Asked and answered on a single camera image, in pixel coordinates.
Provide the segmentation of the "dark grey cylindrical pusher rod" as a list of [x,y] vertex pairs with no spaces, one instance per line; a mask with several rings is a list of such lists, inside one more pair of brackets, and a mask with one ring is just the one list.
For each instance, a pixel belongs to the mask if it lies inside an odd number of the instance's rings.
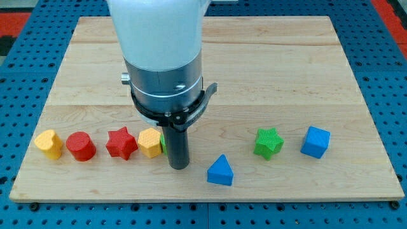
[[176,170],[185,169],[190,163],[188,131],[178,131],[172,127],[163,127],[162,130],[169,165]]

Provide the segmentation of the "black clamp ring mount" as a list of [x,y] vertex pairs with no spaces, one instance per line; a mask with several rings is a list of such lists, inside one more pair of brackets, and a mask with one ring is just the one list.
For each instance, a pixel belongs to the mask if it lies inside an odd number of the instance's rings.
[[158,113],[143,107],[131,92],[131,98],[139,116],[148,124],[159,127],[172,127],[178,131],[186,130],[205,112],[211,96],[217,92],[217,83],[209,85],[206,91],[201,90],[198,99],[190,106],[178,112]]

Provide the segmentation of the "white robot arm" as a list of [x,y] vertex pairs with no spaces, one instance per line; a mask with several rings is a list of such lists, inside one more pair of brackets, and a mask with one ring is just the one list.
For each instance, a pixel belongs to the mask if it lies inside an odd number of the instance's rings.
[[188,127],[216,93],[203,88],[202,26],[209,1],[108,0],[139,114],[163,130],[169,165],[190,162]]

